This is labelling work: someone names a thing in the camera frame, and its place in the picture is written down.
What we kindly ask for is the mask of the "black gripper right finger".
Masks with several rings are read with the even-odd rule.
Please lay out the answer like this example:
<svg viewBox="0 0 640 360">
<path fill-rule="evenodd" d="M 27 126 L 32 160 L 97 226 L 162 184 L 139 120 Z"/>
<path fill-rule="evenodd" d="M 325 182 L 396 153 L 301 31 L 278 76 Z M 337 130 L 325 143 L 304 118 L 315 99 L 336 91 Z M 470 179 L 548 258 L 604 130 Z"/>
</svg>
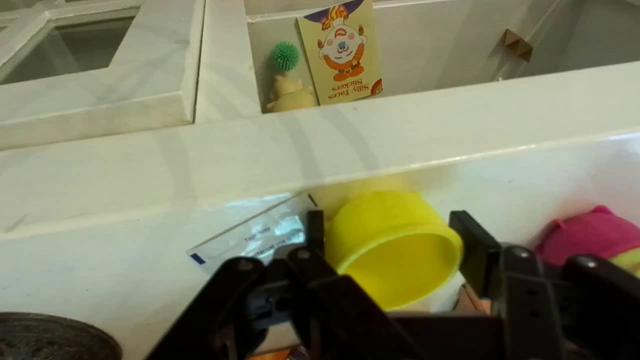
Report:
<svg viewBox="0 0 640 360">
<path fill-rule="evenodd" d="M 640 360 L 640 280 L 610 261 L 577 254 L 551 266 L 499 245 L 472 214 L 451 210 L 464 243 L 461 276 L 493 303 L 450 331 L 478 360 Z"/>
</svg>

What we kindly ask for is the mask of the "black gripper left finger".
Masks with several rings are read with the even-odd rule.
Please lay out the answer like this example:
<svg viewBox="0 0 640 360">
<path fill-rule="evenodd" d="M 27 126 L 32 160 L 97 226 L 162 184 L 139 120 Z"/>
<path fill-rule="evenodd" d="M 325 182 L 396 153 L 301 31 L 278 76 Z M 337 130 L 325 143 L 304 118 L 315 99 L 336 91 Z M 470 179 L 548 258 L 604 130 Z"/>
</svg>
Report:
<svg viewBox="0 0 640 360">
<path fill-rule="evenodd" d="M 310 360 L 425 360 L 324 252 L 324 212 L 308 210 L 301 245 L 278 249 L 269 264 L 226 261 L 146 360 L 247 360 L 276 324 L 294 329 Z"/>
</svg>

